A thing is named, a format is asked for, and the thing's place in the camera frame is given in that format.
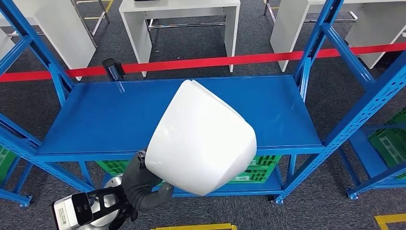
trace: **white table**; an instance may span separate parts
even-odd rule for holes
[[[275,53],[292,52],[307,13],[320,13],[325,0],[281,0],[271,35]],[[354,11],[358,20],[345,40],[351,46],[392,44],[406,29],[406,0],[345,0],[341,12]],[[360,58],[372,69],[384,53]],[[285,72],[288,61],[279,61]]]
[[[146,19],[181,18],[198,16],[226,16],[224,44],[228,57],[236,50],[239,0],[123,0],[120,14],[133,46],[138,63],[148,63],[151,55],[151,39]]]
[[[96,51],[70,0],[13,0],[31,25],[38,25],[70,69],[85,68]],[[0,14],[0,26],[10,26]],[[0,58],[14,42],[0,30]]]

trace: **green plastic crate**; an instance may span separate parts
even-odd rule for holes
[[[275,169],[282,155],[256,156],[242,174],[231,180],[230,184],[239,183],[265,183]]]
[[[406,108],[397,113],[386,125],[406,124]],[[379,152],[388,168],[406,161],[406,129],[378,129],[368,137],[369,142]],[[406,173],[396,177],[406,179]]]
[[[111,176],[117,176],[124,173],[130,161],[96,161]]]
[[[7,176],[7,172],[16,157],[17,155],[13,152],[0,146],[0,184]]]
[[[281,155],[254,157],[247,170],[233,179],[231,183],[265,183],[281,157]],[[129,161],[96,161],[96,163],[111,176],[117,176],[124,173]]]
[[[277,156],[256,156],[252,159],[249,167],[252,166],[273,166],[278,164],[279,160],[281,159],[282,155]]]

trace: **yellow tape line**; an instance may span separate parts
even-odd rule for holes
[[[394,214],[394,215],[384,215],[384,216],[375,216],[376,222],[378,222],[381,230],[389,230],[386,224],[389,223],[398,223],[406,222],[406,213],[404,214]]]
[[[112,6],[114,0],[110,0],[109,4],[106,7],[106,13],[110,10],[110,7]]]
[[[109,4],[106,7],[106,13],[109,12],[110,8],[112,7],[113,1],[114,0],[102,0],[102,1],[108,1]],[[84,3],[84,2],[98,2],[97,0],[89,0],[89,1],[77,1],[76,3]],[[99,19],[100,17],[84,17],[83,19],[85,20],[93,20],[93,19]]]
[[[76,4],[88,3],[88,2],[98,2],[98,0],[77,1]]]
[[[204,224],[178,227],[163,227],[151,230],[237,230],[237,227],[231,224]]]

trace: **black gloved hand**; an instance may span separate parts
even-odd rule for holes
[[[169,183],[164,183],[158,191],[151,192],[153,187],[162,182],[162,179],[146,168],[139,158],[142,154],[145,152],[138,152],[129,162],[121,185],[128,202],[136,210],[148,211],[168,202],[172,198],[174,187]]]

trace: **white bowl-shaped object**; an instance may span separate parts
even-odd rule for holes
[[[257,151],[254,129],[195,80],[185,80],[155,130],[147,168],[171,185],[204,196],[248,167]]]

